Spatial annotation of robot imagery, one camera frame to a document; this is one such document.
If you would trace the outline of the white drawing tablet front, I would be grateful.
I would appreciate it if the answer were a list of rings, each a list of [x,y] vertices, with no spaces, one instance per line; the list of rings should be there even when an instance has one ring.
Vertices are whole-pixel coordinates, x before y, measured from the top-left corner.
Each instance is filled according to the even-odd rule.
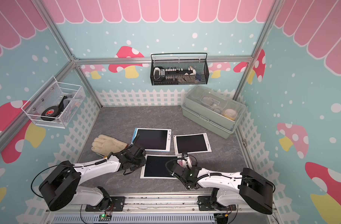
[[[166,162],[180,157],[176,155],[146,155],[146,164],[141,168],[141,179],[176,179],[166,169]]]

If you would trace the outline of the pink cleaning cloth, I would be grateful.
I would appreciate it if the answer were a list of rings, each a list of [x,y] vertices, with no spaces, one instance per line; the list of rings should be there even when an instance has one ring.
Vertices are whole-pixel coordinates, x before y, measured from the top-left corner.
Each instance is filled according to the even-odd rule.
[[[183,168],[187,168],[187,169],[192,168],[192,163],[189,159],[181,159],[181,160],[178,160],[177,163]]]

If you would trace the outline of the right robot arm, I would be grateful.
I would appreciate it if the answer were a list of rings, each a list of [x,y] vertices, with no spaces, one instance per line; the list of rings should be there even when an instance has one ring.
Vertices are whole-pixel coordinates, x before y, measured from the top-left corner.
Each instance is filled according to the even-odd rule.
[[[241,172],[226,173],[211,171],[199,166],[190,166],[184,158],[185,167],[178,159],[165,163],[169,174],[178,179],[187,190],[212,188],[210,207],[220,210],[230,205],[248,205],[251,209],[266,215],[273,214],[273,193],[275,185],[250,168]]]

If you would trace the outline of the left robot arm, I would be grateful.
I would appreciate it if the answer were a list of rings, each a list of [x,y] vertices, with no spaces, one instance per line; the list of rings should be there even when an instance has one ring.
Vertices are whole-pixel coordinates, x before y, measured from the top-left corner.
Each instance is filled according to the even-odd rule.
[[[113,201],[105,188],[84,187],[82,183],[109,173],[123,171],[133,173],[146,163],[146,150],[131,144],[118,153],[110,153],[102,159],[72,164],[64,161],[40,184],[39,192],[50,211],[58,211],[67,205],[89,205],[100,211],[113,206]]]

